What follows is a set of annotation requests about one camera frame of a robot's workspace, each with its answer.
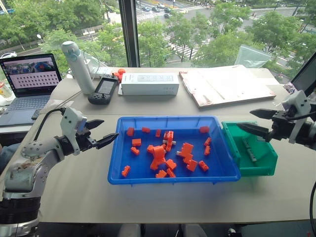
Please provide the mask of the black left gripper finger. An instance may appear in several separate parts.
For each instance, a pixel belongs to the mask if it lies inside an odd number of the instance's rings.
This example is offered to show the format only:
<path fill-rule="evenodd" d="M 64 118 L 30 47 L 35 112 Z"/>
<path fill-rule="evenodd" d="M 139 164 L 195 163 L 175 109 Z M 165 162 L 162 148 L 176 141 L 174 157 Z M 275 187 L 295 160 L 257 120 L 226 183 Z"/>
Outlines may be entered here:
<path fill-rule="evenodd" d="M 118 133 L 110 133 L 104 136 L 102 139 L 96 141 L 96 149 L 101 149 L 109 145 L 118 137 L 118 135 L 119 135 Z"/>
<path fill-rule="evenodd" d="M 86 129 L 94 129 L 96 127 L 98 127 L 100 124 L 102 124 L 104 122 L 104 120 L 102 119 L 93 119 L 90 121 L 87 121 L 85 123 L 85 128 Z"/>

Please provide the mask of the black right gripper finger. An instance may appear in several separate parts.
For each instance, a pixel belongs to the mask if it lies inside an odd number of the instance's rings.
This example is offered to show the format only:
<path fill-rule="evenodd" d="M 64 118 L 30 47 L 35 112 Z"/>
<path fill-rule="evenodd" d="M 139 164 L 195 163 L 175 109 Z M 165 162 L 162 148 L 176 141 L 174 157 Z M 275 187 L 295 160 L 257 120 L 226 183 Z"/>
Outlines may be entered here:
<path fill-rule="evenodd" d="M 250 134 L 263 138 L 266 142 L 270 142 L 271 140 L 268 128 L 264 128 L 250 122 L 238 122 L 237 126 Z"/>
<path fill-rule="evenodd" d="M 272 117 L 275 115 L 275 110 L 255 109 L 250 111 L 250 113 L 261 119 L 272 119 Z"/>

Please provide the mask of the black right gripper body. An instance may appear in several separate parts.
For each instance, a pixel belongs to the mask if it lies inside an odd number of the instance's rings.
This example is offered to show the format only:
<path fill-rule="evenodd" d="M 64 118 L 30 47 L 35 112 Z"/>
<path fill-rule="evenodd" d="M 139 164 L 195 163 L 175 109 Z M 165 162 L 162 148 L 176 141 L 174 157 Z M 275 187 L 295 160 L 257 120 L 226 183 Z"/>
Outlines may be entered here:
<path fill-rule="evenodd" d="M 270 136 L 272 139 L 288 139 L 295 126 L 295 122 L 286 119 L 285 111 L 276 111 L 272 116 L 272 130 Z"/>

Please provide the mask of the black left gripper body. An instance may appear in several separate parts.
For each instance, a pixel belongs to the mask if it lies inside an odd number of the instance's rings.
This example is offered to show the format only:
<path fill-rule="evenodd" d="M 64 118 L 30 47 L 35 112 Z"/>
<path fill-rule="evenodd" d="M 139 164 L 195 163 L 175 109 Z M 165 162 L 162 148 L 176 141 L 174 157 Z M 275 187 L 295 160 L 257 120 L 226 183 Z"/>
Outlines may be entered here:
<path fill-rule="evenodd" d="M 81 131 L 76 132 L 76 141 L 81 152 L 87 151 L 97 146 L 96 140 L 90 137 L 90 130 L 90 126 L 86 125 Z"/>

